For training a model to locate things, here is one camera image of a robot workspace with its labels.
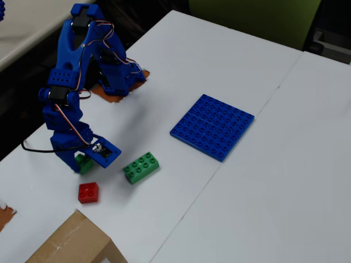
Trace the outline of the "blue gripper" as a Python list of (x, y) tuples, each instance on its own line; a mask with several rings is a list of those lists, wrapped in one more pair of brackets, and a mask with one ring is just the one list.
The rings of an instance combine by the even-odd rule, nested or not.
[(81, 151), (91, 154), (93, 146), (90, 145), (93, 140), (93, 132), (90, 126), (86, 123), (79, 122), (76, 125), (76, 130), (87, 143), (85, 144), (80, 137), (72, 130), (53, 131), (53, 136), (50, 138), (55, 154), (66, 163), (75, 173), (80, 172), (80, 168), (75, 159), (75, 153)]

